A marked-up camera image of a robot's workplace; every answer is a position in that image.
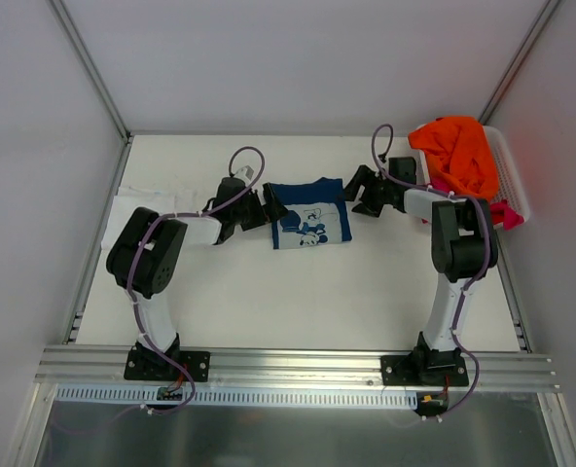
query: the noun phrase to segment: pile of clothes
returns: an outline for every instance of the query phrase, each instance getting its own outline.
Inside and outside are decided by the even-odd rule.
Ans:
[[[410,133],[409,142],[424,152],[433,188],[487,201],[496,197],[497,167],[483,126],[473,117],[437,119]],[[523,223],[506,199],[493,202],[490,210],[493,225],[503,224],[505,231]]]

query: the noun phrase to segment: white cloth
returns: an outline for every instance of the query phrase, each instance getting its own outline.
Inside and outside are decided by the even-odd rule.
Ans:
[[[102,249],[110,250],[137,207],[147,207],[159,214],[175,212],[175,195],[152,190],[120,187],[113,198],[111,213],[102,237]]]

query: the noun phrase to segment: blue fabric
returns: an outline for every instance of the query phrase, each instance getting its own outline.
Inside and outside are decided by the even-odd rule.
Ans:
[[[289,210],[272,224],[274,249],[299,248],[352,239],[342,179],[321,178],[303,185],[271,184]]]

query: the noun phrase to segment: black mounting plate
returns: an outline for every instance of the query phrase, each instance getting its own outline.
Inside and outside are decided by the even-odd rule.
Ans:
[[[407,373],[399,375],[394,369],[404,361],[407,355],[383,355],[380,358],[381,378],[384,386],[446,386],[446,376],[448,376],[449,387],[467,387],[470,380],[467,376],[465,359],[461,356],[455,359],[454,371],[433,372],[428,374],[428,381],[425,381],[420,374]]]
[[[137,343],[128,353],[124,379],[128,381],[168,381],[178,379],[178,371],[161,360],[157,364],[157,357],[152,352],[152,358],[148,358],[151,350]],[[179,350],[167,353],[171,359],[182,365],[191,375],[194,382],[208,382],[210,372],[210,352]]]

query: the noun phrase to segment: cartoon print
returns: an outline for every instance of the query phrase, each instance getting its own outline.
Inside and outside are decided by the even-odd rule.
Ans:
[[[296,211],[288,211],[288,215],[280,219],[279,224],[281,225],[283,232],[294,232],[295,234],[301,235],[301,241],[299,244],[301,246],[314,246],[319,243],[327,243],[328,238],[325,233],[325,224],[323,224],[323,218],[334,216],[337,219],[337,215],[333,213],[322,214],[320,208],[306,209],[304,210],[304,219],[302,221],[301,216]]]

